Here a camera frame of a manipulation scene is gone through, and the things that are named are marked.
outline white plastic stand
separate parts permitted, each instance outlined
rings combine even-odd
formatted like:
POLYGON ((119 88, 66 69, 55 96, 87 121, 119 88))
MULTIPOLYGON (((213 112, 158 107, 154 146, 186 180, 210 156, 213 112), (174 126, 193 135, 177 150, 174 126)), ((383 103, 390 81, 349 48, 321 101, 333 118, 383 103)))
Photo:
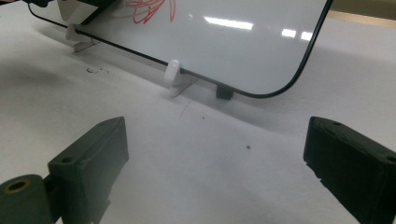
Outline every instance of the white plastic stand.
POLYGON ((180 74, 180 62, 172 60, 165 71, 165 82, 170 86, 169 96, 179 96, 191 84, 198 81, 197 77, 192 77, 187 74, 180 74))
POLYGON ((93 45, 97 45, 100 41, 89 38, 85 35, 79 35, 76 33, 76 26, 74 24, 69 24, 66 30, 66 39, 77 41, 78 43, 73 46, 74 52, 80 52, 87 49, 93 45))

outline white surface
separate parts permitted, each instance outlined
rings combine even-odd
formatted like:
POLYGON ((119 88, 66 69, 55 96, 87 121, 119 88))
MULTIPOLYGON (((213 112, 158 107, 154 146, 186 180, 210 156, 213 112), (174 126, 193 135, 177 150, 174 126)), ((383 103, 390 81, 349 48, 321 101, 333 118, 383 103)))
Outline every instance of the white surface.
MULTIPOLYGON (((296 75, 326 0, 118 1, 86 26, 87 34, 252 94, 269 94, 296 75), (162 6, 146 23, 149 7, 162 6), (175 17, 172 22, 172 3, 175 17)), ((58 10, 32 7, 56 18, 58 10)))
POLYGON ((357 224, 303 161, 309 118, 396 149, 396 30, 328 19, 293 88, 230 102, 204 81, 169 98, 164 66, 104 44, 73 54, 23 3, 0 7, 0 30, 0 182, 47 175, 94 124, 124 116, 131 161, 103 224, 357 224))

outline red scribble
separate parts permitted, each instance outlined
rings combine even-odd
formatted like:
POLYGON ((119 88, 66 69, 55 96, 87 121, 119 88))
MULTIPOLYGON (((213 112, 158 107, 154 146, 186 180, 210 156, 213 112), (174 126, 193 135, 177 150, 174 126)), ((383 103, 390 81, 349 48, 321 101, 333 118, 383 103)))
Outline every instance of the red scribble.
MULTIPOLYGON (((117 18, 134 19, 134 23, 138 24, 148 22, 152 16, 161 8, 166 0, 123 0, 118 8, 133 8, 131 15, 117 16, 117 18)), ((175 18, 176 0, 169 0, 170 3, 170 22, 175 18)))

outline screw hole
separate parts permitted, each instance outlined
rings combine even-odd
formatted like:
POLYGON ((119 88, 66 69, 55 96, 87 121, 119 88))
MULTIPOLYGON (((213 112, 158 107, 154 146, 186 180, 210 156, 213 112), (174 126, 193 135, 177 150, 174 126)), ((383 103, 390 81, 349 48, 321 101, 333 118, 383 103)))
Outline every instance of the screw hole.
POLYGON ((396 158, 394 157, 387 157, 387 160, 391 162, 396 162, 396 158))
POLYGON ((29 180, 18 180, 12 184, 10 184, 8 187, 5 188, 4 192, 11 194, 11 193, 18 193, 24 189, 26 189, 30 184, 29 180))
POLYGON ((66 157, 62 160, 62 163, 69 163, 70 161, 72 161, 73 159, 71 157, 66 157))

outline hole in bracket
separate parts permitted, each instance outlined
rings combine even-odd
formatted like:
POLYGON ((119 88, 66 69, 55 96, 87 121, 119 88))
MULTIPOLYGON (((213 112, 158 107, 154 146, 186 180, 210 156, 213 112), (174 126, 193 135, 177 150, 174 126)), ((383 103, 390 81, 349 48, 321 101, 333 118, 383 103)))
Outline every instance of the hole in bracket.
POLYGON ((62 163, 69 163, 71 162, 73 159, 71 157, 66 157, 62 160, 62 163))
POLYGON ((4 193, 18 193, 30 185, 30 180, 17 180, 4 189, 4 193))

